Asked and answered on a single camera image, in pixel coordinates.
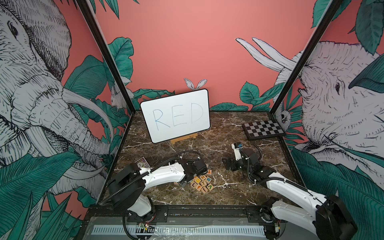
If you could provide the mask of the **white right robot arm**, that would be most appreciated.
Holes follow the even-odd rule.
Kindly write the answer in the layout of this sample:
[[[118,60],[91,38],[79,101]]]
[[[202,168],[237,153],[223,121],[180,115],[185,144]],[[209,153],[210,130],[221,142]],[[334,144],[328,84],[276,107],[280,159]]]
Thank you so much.
[[[257,216],[268,225],[265,228],[267,239],[281,237],[283,222],[301,227],[320,240],[350,240],[357,233],[357,224],[338,196],[316,193],[290,181],[273,168],[263,166],[262,152],[255,153],[239,142],[232,144],[232,149],[234,158],[222,160],[227,170],[242,171],[251,184],[263,186],[293,202],[290,205],[271,197],[256,208]]]

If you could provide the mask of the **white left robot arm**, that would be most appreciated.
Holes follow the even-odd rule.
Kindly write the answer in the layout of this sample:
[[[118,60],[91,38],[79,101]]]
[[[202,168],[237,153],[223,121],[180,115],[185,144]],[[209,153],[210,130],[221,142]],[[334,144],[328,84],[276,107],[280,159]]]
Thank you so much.
[[[110,195],[104,199],[104,203],[110,203],[116,213],[130,211],[148,219],[156,210],[152,200],[143,195],[144,191],[168,183],[185,186],[207,172],[208,167],[202,159],[192,162],[173,157],[153,168],[130,164],[109,181]]]

